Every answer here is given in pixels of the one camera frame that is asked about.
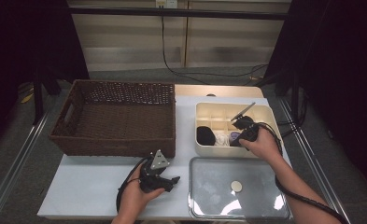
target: wall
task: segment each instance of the wall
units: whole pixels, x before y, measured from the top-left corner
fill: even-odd
[[[98,7],[155,7],[155,1],[86,1]],[[289,1],[178,1],[178,8],[287,12]],[[73,15],[89,71],[164,68],[159,17]],[[170,67],[268,63],[283,21],[164,18]]]

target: wicker basket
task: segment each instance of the wicker basket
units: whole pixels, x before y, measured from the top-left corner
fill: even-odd
[[[69,156],[175,157],[175,86],[76,80],[49,136]]]

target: storage bin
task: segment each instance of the storage bin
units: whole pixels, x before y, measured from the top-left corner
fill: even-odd
[[[195,111],[195,131],[197,127],[209,127],[213,133],[230,135],[232,132],[242,132],[233,126],[232,118],[244,110],[247,105],[220,104],[220,103],[199,103]],[[254,105],[244,116],[251,117],[255,122],[265,122],[269,124],[281,139],[277,128],[273,110],[267,105]],[[202,157],[256,157],[244,147],[221,147],[203,146],[195,138],[195,151]]]
[[[68,156],[175,157],[175,86],[76,80],[49,138]]]

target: white table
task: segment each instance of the white table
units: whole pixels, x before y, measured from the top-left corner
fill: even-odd
[[[180,176],[171,192],[151,201],[139,219],[192,219],[189,214],[189,162],[197,157],[194,144],[195,105],[200,102],[268,105],[264,98],[176,96],[176,157],[162,173]],[[289,158],[284,149],[285,160]],[[49,187],[38,215],[55,219],[112,219],[116,195],[123,180],[139,161],[126,157],[68,157]]]

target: white circle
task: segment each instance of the white circle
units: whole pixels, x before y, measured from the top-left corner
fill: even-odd
[[[235,192],[239,192],[242,190],[242,184],[239,181],[233,181],[232,182],[232,190]]]

